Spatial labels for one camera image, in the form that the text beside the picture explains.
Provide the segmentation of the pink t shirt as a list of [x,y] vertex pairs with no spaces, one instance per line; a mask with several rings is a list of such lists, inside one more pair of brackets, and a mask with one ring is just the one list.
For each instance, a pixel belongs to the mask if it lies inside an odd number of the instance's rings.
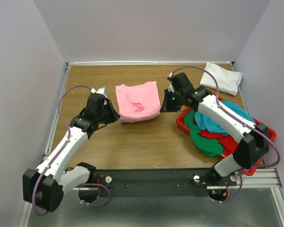
[[115,87],[120,121],[135,123],[151,120],[160,114],[157,82],[149,81],[136,86],[121,84]]

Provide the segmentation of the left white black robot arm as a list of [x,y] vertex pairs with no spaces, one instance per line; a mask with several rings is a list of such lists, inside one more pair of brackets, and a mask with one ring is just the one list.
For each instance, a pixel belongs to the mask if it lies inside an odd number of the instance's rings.
[[54,151],[36,169],[27,169],[22,176],[23,199],[46,212],[54,212],[63,196],[73,188],[96,184],[96,168],[79,163],[74,169],[64,172],[79,148],[91,135],[119,119],[111,101],[105,94],[92,93],[86,107],[67,125],[67,132]]

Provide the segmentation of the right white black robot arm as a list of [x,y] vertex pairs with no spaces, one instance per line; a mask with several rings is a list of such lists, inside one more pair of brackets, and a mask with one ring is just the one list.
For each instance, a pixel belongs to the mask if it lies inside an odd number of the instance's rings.
[[165,89],[160,112],[177,112],[182,106],[190,107],[219,124],[237,142],[236,150],[214,164],[208,173],[200,178],[201,182],[220,185],[225,177],[241,169],[250,169],[268,152],[268,127],[244,119],[208,89],[195,90],[181,88],[178,91]]

